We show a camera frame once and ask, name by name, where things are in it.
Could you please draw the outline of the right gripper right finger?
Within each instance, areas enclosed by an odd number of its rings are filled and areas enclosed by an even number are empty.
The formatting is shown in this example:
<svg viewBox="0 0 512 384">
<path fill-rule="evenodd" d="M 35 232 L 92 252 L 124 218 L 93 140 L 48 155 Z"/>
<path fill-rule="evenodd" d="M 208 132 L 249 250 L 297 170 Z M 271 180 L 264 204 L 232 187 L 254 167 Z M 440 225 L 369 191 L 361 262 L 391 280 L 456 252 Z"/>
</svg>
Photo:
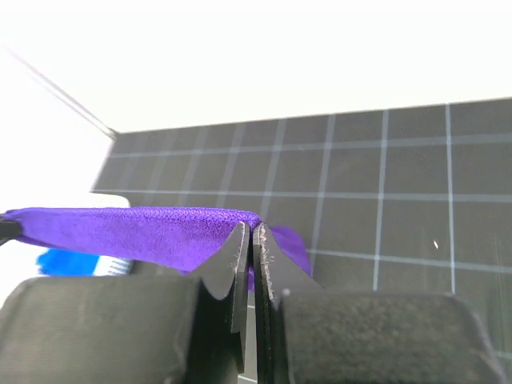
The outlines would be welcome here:
<svg viewBox="0 0 512 384">
<path fill-rule="evenodd" d="M 254 229 L 252 244 L 258 382 L 289 383 L 283 300 L 325 287 L 285 254 L 267 224 Z"/>
</svg>

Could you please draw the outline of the purple towel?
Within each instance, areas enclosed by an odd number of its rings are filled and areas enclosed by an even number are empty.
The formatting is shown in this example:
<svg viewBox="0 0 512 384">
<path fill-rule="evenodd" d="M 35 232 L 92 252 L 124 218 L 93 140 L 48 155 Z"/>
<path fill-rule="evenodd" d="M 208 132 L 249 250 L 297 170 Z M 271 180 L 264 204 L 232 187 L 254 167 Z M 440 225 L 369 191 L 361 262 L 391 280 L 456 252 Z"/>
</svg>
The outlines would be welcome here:
<svg viewBox="0 0 512 384">
<path fill-rule="evenodd" d="M 236 225 L 261 224 L 253 212 L 205 207 L 25 208 L 1 217 L 20 242 L 161 263 L 189 273 L 220 250 Z"/>
</svg>

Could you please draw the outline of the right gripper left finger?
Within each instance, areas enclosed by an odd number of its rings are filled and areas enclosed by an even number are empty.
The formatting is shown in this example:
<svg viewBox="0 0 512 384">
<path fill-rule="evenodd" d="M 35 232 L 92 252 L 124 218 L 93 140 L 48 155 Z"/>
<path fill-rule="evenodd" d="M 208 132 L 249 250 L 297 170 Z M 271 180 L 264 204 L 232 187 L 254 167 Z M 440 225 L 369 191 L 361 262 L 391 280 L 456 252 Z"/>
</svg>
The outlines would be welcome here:
<svg viewBox="0 0 512 384">
<path fill-rule="evenodd" d="M 191 342 L 193 372 L 243 372 L 249 281 L 249 226 L 238 223 L 193 272 L 201 288 Z"/>
</svg>

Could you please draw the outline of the blue towel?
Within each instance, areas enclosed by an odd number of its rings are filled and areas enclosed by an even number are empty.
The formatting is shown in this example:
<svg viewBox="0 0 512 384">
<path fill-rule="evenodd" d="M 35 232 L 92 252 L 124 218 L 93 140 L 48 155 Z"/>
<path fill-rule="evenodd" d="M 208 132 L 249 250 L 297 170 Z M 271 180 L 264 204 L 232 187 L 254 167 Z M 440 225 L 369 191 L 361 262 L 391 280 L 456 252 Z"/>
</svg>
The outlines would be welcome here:
<svg viewBox="0 0 512 384">
<path fill-rule="evenodd" d="M 47 276 L 92 276 L 99 256 L 81 252 L 48 249 L 37 258 L 39 272 Z"/>
</svg>

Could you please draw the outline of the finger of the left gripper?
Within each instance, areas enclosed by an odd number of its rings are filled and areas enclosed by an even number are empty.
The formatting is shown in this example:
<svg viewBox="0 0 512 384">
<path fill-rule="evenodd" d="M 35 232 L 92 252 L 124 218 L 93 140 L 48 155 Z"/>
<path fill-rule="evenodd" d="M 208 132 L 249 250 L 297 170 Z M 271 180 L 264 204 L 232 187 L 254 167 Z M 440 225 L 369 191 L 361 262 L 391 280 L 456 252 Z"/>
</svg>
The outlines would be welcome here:
<svg viewBox="0 0 512 384">
<path fill-rule="evenodd" d="M 0 246 L 22 235 L 22 226 L 15 220 L 0 217 Z"/>
</svg>

